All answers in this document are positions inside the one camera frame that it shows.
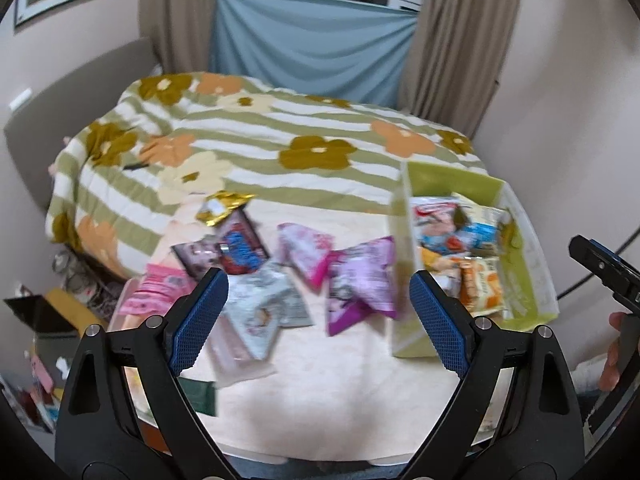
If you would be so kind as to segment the right human hand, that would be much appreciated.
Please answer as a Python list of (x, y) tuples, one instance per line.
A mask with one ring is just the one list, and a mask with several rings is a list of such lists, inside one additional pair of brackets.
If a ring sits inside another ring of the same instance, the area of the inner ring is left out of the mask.
[[(623, 320), (627, 317), (624, 312), (614, 312), (608, 317), (608, 324), (614, 330), (620, 332)], [(620, 371), (618, 370), (618, 360), (620, 359), (620, 341), (614, 340), (608, 347), (608, 353), (606, 354), (606, 360), (602, 374), (599, 378), (598, 386), (603, 392), (612, 391), (620, 380)]]

